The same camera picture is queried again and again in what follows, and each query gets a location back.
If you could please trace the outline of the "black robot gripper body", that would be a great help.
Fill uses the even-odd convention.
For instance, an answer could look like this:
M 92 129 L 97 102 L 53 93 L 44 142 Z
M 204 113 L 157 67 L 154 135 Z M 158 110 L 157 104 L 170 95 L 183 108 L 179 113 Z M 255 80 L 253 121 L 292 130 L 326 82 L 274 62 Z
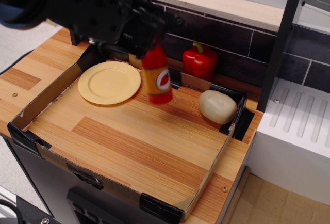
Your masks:
M 186 20 L 175 13 L 167 12 L 164 6 L 151 3 L 135 7 L 125 22 L 115 51 L 133 54 L 142 59 L 170 31 L 184 28 Z

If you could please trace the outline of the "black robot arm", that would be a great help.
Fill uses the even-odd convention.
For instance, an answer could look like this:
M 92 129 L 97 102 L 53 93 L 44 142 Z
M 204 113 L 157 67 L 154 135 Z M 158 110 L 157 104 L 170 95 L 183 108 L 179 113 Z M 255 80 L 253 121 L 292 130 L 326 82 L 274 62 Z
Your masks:
M 1 24 L 31 29 L 45 20 L 98 46 L 143 58 L 185 19 L 150 0 L 1 0 Z

